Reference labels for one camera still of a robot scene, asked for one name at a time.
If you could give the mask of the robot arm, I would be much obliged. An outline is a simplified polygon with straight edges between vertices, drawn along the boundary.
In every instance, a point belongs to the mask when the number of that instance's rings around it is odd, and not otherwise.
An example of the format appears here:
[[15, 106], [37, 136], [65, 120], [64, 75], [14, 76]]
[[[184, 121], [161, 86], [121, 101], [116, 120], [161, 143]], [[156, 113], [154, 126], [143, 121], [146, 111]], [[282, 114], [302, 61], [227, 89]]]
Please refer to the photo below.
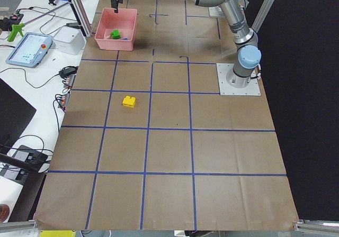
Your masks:
[[[254, 79], [253, 71], [259, 67], [261, 51], [258, 49], [256, 32], [247, 24], [239, 0], [185, 0], [196, 6], [207, 7], [211, 17], [225, 17], [237, 48], [237, 59], [226, 74], [226, 81], [235, 88], [245, 88]], [[111, 7], [118, 12], [123, 0], [111, 0]]]

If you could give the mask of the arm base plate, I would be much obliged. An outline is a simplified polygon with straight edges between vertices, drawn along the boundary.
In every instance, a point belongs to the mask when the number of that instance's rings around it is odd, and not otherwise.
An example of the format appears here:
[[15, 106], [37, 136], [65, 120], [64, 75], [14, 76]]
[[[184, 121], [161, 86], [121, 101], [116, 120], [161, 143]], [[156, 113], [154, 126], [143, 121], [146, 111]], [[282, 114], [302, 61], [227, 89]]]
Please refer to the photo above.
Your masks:
[[220, 6], [216, 6], [216, 7], [209, 7], [209, 17], [214, 17], [214, 18], [222, 18], [225, 17], [222, 9]]
[[216, 63], [221, 96], [261, 96], [258, 79], [253, 70], [249, 77], [238, 77], [233, 63]]

